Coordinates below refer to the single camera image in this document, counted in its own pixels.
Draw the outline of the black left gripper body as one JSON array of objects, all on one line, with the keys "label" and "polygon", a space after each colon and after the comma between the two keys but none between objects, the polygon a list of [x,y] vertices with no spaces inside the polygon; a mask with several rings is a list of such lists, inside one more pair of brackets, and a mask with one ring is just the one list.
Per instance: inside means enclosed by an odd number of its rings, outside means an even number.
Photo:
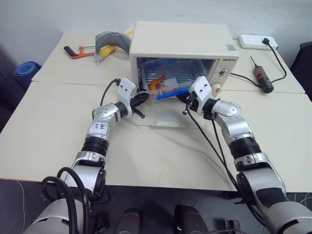
[{"label": "black left gripper body", "polygon": [[130,100],[130,106],[131,108],[136,108],[140,105],[142,105],[146,100],[142,100],[141,99],[141,95],[137,94],[136,96],[134,96],[133,98],[131,98]]}]

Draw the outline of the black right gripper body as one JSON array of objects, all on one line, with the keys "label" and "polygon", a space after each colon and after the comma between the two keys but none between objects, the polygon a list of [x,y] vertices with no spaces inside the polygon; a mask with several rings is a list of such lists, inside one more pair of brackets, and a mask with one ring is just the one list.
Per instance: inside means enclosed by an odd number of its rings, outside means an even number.
[{"label": "black right gripper body", "polygon": [[198,100],[195,92],[186,94],[185,100],[186,100],[186,112],[189,111],[196,112],[198,110]]}]

